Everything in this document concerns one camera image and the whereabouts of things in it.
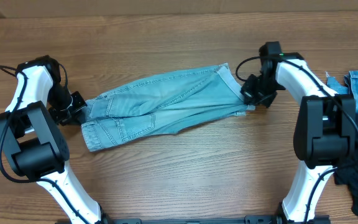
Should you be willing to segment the light blue denim shorts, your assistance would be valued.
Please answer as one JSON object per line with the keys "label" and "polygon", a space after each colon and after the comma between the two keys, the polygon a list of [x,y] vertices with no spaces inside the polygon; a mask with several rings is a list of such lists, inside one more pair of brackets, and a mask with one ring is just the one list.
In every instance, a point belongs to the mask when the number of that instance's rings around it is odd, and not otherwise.
{"label": "light blue denim shorts", "polygon": [[241,86],[227,63],[142,78],[87,100],[81,131],[90,151],[138,138],[176,134],[198,124],[242,116]]}

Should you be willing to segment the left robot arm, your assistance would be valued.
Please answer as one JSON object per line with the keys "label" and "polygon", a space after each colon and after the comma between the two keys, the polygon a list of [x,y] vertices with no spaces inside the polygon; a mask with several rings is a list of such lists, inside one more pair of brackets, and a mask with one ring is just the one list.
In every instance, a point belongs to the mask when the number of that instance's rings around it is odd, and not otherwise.
{"label": "left robot arm", "polygon": [[0,113],[0,171],[11,182],[36,183],[61,206],[70,223],[111,223],[70,167],[59,125],[79,125],[86,103],[61,82],[64,66],[48,55],[0,69],[17,79],[10,105]]}

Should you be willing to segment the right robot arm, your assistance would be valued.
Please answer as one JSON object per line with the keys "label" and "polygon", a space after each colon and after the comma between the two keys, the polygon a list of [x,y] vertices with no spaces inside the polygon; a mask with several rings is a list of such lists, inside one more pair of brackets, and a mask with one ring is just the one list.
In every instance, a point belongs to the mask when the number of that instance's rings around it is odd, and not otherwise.
{"label": "right robot arm", "polygon": [[326,86],[296,52],[282,52],[279,42],[259,49],[260,74],[243,82],[247,105],[269,107],[279,90],[287,90],[300,110],[293,135],[298,169],[287,196],[274,215],[248,215],[245,223],[330,223],[314,211],[327,180],[356,147],[356,103]]}

